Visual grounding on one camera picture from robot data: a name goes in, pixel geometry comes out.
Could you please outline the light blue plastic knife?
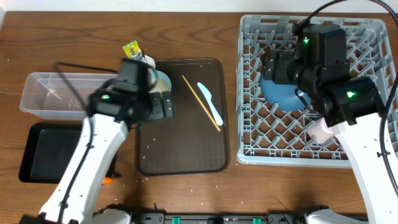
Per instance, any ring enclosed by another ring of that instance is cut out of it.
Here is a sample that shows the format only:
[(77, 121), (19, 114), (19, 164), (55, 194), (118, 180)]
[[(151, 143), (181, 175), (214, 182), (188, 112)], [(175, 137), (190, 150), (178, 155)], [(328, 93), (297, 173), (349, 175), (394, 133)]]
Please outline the light blue plastic knife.
[(213, 118), (215, 119), (215, 122), (218, 126), (222, 126), (223, 125), (223, 119), (221, 118), (218, 110), (215, 108), (213, 102), (212, 102), (212, 95), (209, 91), (209, 89), (207, 89), (207, 87), (205, 85), (203, 85), (202, 83), (198, 82), (197, 86), (199, 87), (199, 89), (201, 90), (201, 92), (203, 93), (203, 96), (205, 97), (210, 110), (212, 112)]

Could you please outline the snack wrapper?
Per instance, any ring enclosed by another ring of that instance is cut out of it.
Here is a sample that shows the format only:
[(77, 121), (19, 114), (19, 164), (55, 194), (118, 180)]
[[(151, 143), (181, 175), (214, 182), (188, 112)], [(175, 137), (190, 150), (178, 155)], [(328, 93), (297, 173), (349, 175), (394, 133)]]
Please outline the snack wrapper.
[(143, 53), (138, 41), (134, 40), (124, 45), (123, 50), (129, 59), (139, 60), (155, 68), (155, 59)]

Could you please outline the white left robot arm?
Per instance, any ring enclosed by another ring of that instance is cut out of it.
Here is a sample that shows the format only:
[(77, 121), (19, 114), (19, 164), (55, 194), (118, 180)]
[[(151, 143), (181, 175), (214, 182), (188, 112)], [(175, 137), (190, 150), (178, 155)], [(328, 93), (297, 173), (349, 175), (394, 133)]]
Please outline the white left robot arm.
[(36, 217), (21, 223), (132, 223), (124, 205), (94, 213), (103, 179), (133, 124), (172, 115), (171, 84), (132, 84), (110, 79), (88, 98), (88, 115), (75, 152), (53, 194)]

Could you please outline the light blue rice bowl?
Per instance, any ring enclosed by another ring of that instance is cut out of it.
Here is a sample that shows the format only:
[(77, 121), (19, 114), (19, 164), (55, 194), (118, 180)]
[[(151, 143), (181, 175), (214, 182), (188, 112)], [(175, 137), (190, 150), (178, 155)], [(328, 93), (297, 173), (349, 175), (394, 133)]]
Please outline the light blue rice bowl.
[(170, 78), (161, 71), (158, 70), (149, 70), (150, 74), (150, 86), (154, 86), (149, 91), (150, 93), (159, 92), (162, 93), (164, 91), (171, 91), (172, 84)]

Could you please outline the wooden chopstick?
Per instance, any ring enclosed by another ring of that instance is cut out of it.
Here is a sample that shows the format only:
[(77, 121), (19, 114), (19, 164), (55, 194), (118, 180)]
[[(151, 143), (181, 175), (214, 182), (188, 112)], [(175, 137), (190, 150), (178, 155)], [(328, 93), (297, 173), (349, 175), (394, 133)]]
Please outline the wooden chopstick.
[(210, 119), (210, 121), (213, 123), (214, 127), (216, 128), (216, 130), (218, 132), (221, 131), (220, 127), (217, 125), (216, 121), (214, 120), (214, 118), (212, 117), (212, 115), (209, 113), (209, 111), (207, 110), (206, 106), (203, 104), (202, 100), (200, 99), (200, 97), (197, 95), (197, 93), (195, 92), (195, 90), (193, 89), (193, 87), (191, 86), (191, 84), (188, 82), (188, 80), (185, 78), (184, 75), (182, 75), (182, 78), (184, 79), (185, 83), (187, 84), (187, 86), (189, 87), (190, 91), (193, 93), (194, 97), (197, 99), (197, 101), (199, 102), (200, 106), (202, 107), (202, 109), (204, 110), (204, 112), (206, 113), (206, 115), (208, 116), (208, 118)]

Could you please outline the blue plate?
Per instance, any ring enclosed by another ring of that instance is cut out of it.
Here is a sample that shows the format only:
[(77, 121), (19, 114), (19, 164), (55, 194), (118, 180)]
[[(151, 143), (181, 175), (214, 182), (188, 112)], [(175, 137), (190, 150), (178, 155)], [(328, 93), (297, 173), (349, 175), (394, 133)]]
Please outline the blue plate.
[(260, 78), (261, 91), (264, 98), (271, 105), (278, 104), (278, 109), (282, 111), (295, 111), (305, 109), (306, 106), (295, 94), (304, 98), (308, 105), (312, 104), (312, 100), (307, 93), (302, 92), (295, 85), (275, 84), (272, 80), (264, 79), (264, 74)]

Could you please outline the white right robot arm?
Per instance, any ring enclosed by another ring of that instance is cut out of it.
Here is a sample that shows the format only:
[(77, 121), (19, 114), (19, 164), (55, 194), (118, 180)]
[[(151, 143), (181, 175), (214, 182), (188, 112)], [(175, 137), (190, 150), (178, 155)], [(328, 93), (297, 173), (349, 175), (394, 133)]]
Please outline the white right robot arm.
[(351, 77), (345, 52), (273, 50), (264, 57), (261, 84), (284, 111), (312, 109), (323, 122), (318, 141), (336, 137), (363, 195), (369, 223), (397, 223), (397, 157), (382, 124), (387, 106), (369, 77)]

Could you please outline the pink plastic cup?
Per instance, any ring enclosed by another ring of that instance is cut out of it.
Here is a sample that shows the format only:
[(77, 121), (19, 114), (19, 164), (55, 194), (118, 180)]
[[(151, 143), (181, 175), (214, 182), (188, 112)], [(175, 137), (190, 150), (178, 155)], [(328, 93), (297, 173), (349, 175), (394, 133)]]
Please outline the pink plastic cup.
[(326, 125), (325, 119), (321, 118), (315, 121), (315, 124), (308, 131), (311, 138), (315, 138), (319, 144), (325, 143), (334, 136), (334, 132)]

